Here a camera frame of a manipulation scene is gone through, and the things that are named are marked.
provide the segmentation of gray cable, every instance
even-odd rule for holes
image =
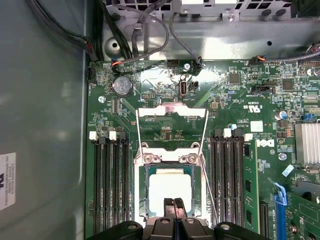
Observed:
[[[160,9],[163,5],[166,4],[166,2],[167,2],[167,0],[158,0],[154,3],[152,3],[151,5],[149,5],[144,12],[147,14],[150,14],[154,10]],[[142,28],[143,28],[144,22],[145,22],[145,17],[141,15],[136,23],[142,24]],[[137,46],[137,36],[139,35],[139,33],[140,33],[140,30],[134,29],[132,36],[131,36],[132,53],[133,53],[134,57],[139,56],[139,51],[138,51],[138,46]]]
[[[198,59],[197,55],[194,53],[194,51],[192,51],[181,39],[180,37],[176,34],[175,30],[174,30],[174,20],[175,20],[175,16],[177,15],[176,12],[174,12],[172,14],[172,16],[170,17],[170,21],[169,21],[169,29],[170,32],[172,34],[172,36],[174,37],[174,39],[194,58],[195,62],[197,64],[201,64],[200,60]]]
[[[303,56],[296,56],[296,57],[288,57],[288,58],[267,58],[265,59],[265,63],[268,62],[296,62],[299,60],[306,60],[306,59],[311,59],[314,57],[317,57],[320,55],[320,50],[311,53],[311,54],[307,54],[307,55],[303,55]]]
[[[117,9],[123,9],[123,10],[128,10],[128,11],[132,11],[134,13],[137,13],[137,14],[140,14],[142,16],[144,16],[145,18],[151,18],[152,20],[158,22],[161,24],[161,26],[163,27],[163,29],[165,30],[165,41],[164,41],[164,44],[156,49],[153,49],[149,52],[147,52],[146,54],[143,54],[141,56],[136,56],[136,57],[133,57],[133,58],[130,58],[130,59],[126,59],[126,60],[123,60],[121,63],[122,64],[125,64],[125,63],[130,63],[130,62],[134,62],[134,61],[138,61],[140,59],[144,59],[144,58],[147,58],[149,57],[150,55],[156,53],[156,52],[159,52],[161,51],[162,49],[164,49],[167,44],[168,44],[168,41],[169,41],[169,30],[168,28],[166,27],[166,25],[161,21],[159,20],[158,18],[154,17],[154,16],[151,16],[149,15],[148,13],[144,12],[144,11],[140,11],[140,10],[137,10],[135,8],[131,8],[131,7],[128,7],[128,6],[123,6],[123,5],[118,5],[118,4],[115,4],[114,3],[114,0],[112,0],[112,6],[114,6],[115,8]]]

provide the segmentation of red wire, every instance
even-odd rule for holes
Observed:
[[[115,65],[118,65],[118,64],[120,64],[120,63],[122,63],[122,61],[116,61],[116,62],[112,63],[111,65],[112,65],[112,66],[115,66]]]

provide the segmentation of white label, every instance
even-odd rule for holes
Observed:
[[[273,148],[275,146],[275,140],[270,139],[270,140],[256,140],[256,146],[259,147],[270,147]]]
[[[282,172],[282,175],[287,177],[289,175],[289,173],[292,172],[292,170],[294,169],[295,167],[292,166],[291,164],[289,164],[286,169]]]
[[[251,121],[250,130],[253,133],[262,133],[264,131],[264,122],[263,121]]]
[[[0,155],[0,211],[16,202],[16,153]]]

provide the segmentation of white slot latch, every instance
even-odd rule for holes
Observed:
[[[116,141],[117,140],[117,132],[116,131],[110,131],[109,132],[109,139],[111,141]]]
[[[232,136],[232,134],[231,134],[231,128],[225,128],[225,129],[223,129],[223,136],[224,136],[225,138],[230,138],[230,137]]]
[[[245,141],[245,142],[249,142],[249,141],[251,141],[253,138],[254,138],[253,133],[246,133],[246,134],[244,134],[244,141]]]
[[[98,140],[98,134],[96,131],[90,131],[89,132],[89,139],[91,141],[97,141]]]

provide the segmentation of ram slot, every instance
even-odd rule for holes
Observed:
[[[221,155],[221,178],[223,181],[223,184],[221,186],[222,190],[222,221],[227,222],[228,221],[228,143],[223,141],[221,143],[222,145],[222,155]]]
[[[113,148],[113,191],[112,191],[112,205],[113,205],[113,226],[119,223],[119,210],[120,210],[120,139],[117,138],[112,146]]]
[[[129,146],[122,143],[122,221],[129,220]]]
[[[227,143],[227,156],[228,156],[228,165],[227,165],[227,190],[228,190],[228,222],[236,222],[236,184],[235,184],[235,155],[234,155],[234,143],[232,139]]]
[[[93,212],[93,234],[101,231],[101,145],[94,145],[94,212]]]
[[[244,169],[243,169],[243,138],[236,139],[234,142],[234,166],[236,166],[236,182],[235,182],[235,197],[237,203],[235,206],[236,224],[243,227],[244,221]]]
[[[103,216],[103,230],[106,230],[110,227],[110,182],[111,182],[111,174],[110,174],[110,141],[104,145],[104,155],[103,155],[103,208],[104,208],[104,216]]]
[[[212,190],[215,210],[216,210],[216,213],[218,214],[218,218],[219,218],[219,216],[221,216],[221,214],[220,214],[220,207],[219,207],[219,205],[220,205],[220,201],[219,201],[219,184],[220,184],[219,183],[219,177],[220,177],[219,160],[220,159],[219,159],[218,145],[219,145],[219,143],[216,142],[216,140],[213,139],[213,137],[211,137],[211,144],[210,144],[211,190]],[[211,214],[211,221],[212,221],[213,227],[218,224],[218,222],[216,222],[216,218],[214,216],[213,211]]]

